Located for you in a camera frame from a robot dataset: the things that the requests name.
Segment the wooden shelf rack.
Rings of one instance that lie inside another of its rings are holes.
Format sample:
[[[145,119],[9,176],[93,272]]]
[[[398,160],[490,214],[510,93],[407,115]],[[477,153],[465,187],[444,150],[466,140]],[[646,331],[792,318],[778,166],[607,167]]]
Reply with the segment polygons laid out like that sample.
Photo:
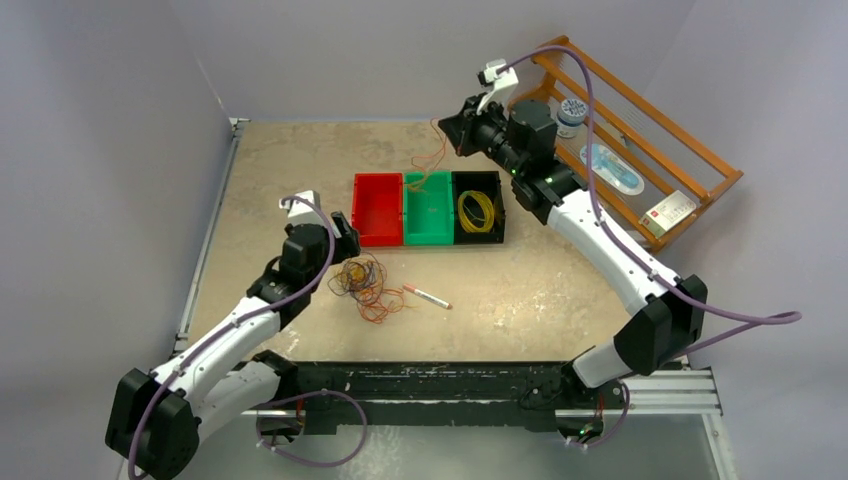
[[[602,205],[647,250],[658,253],[685,232],[743,176],[678,123],[583,52],[566,36],[548,41],[532,57],[544,75],[516,101],[538,100],[556,109],[565,99],[595,102],[594,141],[610,150],[620,169],[639,182],[616,187],[596,174]],[[665,233],[652,233],[642,218],[679,192],[693,210]]]

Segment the blue blister pack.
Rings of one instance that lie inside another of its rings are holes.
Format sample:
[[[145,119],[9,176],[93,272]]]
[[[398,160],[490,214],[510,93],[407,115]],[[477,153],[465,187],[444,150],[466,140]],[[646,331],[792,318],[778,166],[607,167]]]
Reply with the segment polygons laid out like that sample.
[[[641,195],[645,188],[644,179],[628,163],[603,144],[591,147],[592,171],[609,186],[627,196]]]

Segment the orange white marker pen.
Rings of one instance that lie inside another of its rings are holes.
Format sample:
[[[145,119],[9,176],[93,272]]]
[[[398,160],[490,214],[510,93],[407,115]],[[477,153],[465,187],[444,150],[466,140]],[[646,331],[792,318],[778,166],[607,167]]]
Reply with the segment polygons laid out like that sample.
[[[403,289],[407,292],[410,292],[410,293],[418,296],[419,298],[422,298],[422,299],[424,299],[424,300],[426,300],[426,301],[428,301],[428,302],[430,302],[434,305],[439,306],[440,308],[443,308],[445,310],[451,310],[452,309],[452,304],[450,302],[447,302],[447,301],[445,301],[445,300],[443,300],[439,297],[436,297],[436,296],[434,296],[430,293],[427,293],[427,292],[425,292],[425,291],[423,291],[423,290],[421,290],[421,289],[419,289],[419,288],[417,288],[417,287],[415,287],[411,284],[404,283]]]

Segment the green plastic bin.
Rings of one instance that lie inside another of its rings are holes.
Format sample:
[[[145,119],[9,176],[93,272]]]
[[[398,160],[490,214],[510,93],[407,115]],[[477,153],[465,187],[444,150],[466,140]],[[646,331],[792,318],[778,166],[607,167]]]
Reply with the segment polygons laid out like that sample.
[[[403,236],[406,246],[447,246],[454,243],[455,207],[450,171],[403,175]]]

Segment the red plastic bin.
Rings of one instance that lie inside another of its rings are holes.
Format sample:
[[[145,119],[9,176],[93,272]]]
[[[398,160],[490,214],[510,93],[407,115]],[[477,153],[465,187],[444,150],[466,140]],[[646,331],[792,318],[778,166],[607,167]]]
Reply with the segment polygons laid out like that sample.
[[[354,175],[352,225],[362,247],[396,247],[403,244],[403,175]]]

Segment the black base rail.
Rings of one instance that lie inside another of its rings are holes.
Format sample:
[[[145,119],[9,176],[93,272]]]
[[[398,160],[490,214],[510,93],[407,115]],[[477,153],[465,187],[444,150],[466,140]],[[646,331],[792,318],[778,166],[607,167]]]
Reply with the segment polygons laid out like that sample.
[[[291,361],[266,353],[253,360],[270,368],[271,387],[249,406],[293,405],[311,435],[367,423],[594,437],[604,414],[629,403],[619,382],[583,386],[568,361]]]

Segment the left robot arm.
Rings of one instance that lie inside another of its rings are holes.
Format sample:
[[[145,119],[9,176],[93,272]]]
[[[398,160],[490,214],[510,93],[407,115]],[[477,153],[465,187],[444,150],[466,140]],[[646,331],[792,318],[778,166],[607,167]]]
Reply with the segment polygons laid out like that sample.
[[[281,357],[242,359],[309,306],[329,266],[361,248],[340,211],[324,215],[297,202],[288,213],[281,254],[225,319],[166,363],[149,372],[132,369],[118,382],[105,444],[127,460],[131,478],[172,479],[211,433],[242,411],[266,402],[284,409],[297,399],[296,379],[275,368]]]

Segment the white round jar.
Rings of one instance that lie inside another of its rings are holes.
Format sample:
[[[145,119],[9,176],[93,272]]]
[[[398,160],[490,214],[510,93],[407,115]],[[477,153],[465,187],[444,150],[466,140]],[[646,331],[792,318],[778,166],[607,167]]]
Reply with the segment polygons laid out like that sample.
[[[588,106],[580,99],[562,100],[555,114],[557,135],[563,139],[576,137],[587,114]]]

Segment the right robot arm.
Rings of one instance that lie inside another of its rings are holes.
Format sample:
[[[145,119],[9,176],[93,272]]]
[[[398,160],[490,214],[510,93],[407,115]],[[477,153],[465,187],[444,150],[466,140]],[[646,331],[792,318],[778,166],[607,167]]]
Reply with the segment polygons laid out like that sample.
[[[457,114],[438,120],[438,128],[457,155],[482,153],[503,168],[519,204],[575,246],[631,316],[609,341],[566,366],[563,397],[584,407],[601,385],[631,373],[648,375],[693,345],[704,313],[678,295],[703,301],[708,290],[697,276],[682,278],[665,267],[594,209],[586,183],[555,153],[557,126],[546,104],[524,100],[506,112],[497,103],[480,109],[482,99],[467,98]]]

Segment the white red box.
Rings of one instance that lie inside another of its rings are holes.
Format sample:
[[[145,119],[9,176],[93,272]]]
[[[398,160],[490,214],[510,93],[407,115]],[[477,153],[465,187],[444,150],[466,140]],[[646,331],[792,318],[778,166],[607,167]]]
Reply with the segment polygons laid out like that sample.
[[[641,217],[640,224],[654,237],[661,238],[695,212],[696,203],[679,190],[666,196]]]

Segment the black plastic bin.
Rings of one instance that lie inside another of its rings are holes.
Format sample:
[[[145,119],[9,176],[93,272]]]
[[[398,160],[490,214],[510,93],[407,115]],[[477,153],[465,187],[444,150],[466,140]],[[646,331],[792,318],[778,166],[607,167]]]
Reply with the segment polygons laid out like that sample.
[[[501,244],[506,213],[496,171],[454,171],[452,174],[454,243]]]

